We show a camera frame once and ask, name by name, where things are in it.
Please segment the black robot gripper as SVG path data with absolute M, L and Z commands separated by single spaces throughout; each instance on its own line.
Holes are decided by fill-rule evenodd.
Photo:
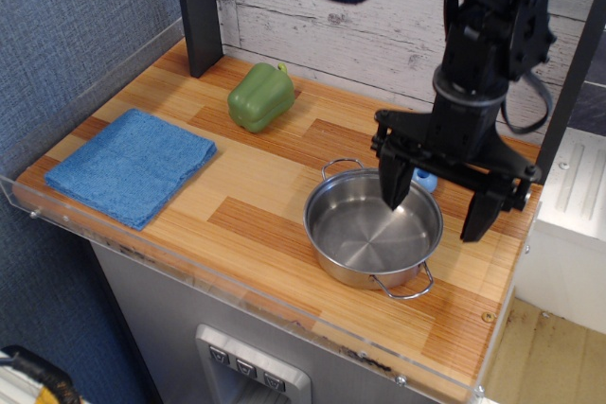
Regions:
M 497 132 L 504 96 L 466 100 L 438 93 L 427 114 L 379 110 L 372 149 L 383 201 L 395 210 L 409 193 L 414 168 L 474 192 L 460 239 L 479 241 L 500 211 L 523 210 L 541 171 Z

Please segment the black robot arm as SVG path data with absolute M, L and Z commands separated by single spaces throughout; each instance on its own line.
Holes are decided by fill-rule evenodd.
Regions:
M 461 232 L 484 236 L 503 211 L 525 207 L 540 169 L 496 130 L 507 114 L 508 87 L 526 80 L 545 103 L 551 95 L 534 75 L 556 38 L 549 0 L 444 0 L 446 46 L 433 76 L 428 114 L 380 110 L 373 149 L 384 202 L 397 207 L 423 169 L 472 192 Z

